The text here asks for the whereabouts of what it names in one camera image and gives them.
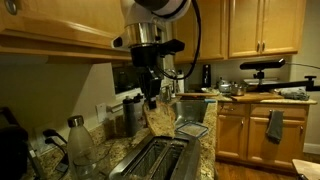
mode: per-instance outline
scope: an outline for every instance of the wall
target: wall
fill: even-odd
[[[76,114],[91,130],[99,125],[95,105],[116,102],[110,63],[43,64],[46,57],[37,56],[1,56],[0,62],[19,64],[0,66],[0,106],[11,109],[31,139],[33,129],[44,124],[67,138],[67,119]]]
[[[319,47],[320,47],[320,1],[308,0],[303,29],[302,46],[299,54],[292,57],[284,57],[287,61],[293,63],[303,63],[320,67]],[[240,70],[239,65],[245,61],[260,60],[259,58],[216,61],[211,63],[212,84],[221,76],[227,80],[239,82],[244,78],[252,78],[254,70]],[[177,69],[182,69],[186,73],[190,65],[178,65]],[[305,75],[316,75],[318,80],[316,85],[320,85],[320,71],[317,69],[285,65],[281,69],[265,70],[266,77],[279,77],[285,81],[304,80]],[[189,84],[201,84],[202,65],[198,64],[194,73],[188,79]],[[320,102],[320,92],[309,92],[310,98]],[[308,118],[308,129],[306,132],[304,152],[320,154],[320,105],[310,107]]]

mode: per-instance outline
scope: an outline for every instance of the faucet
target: faucet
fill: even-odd
[[[174,75],[174,77],[177,77],[177,73],[173,69],[165,69],[165,72],[171,73]],[[178,87],[178,81],[177,80],[172,80],[172,97],[175,97],[175,94],[179,92],[179,87]]]

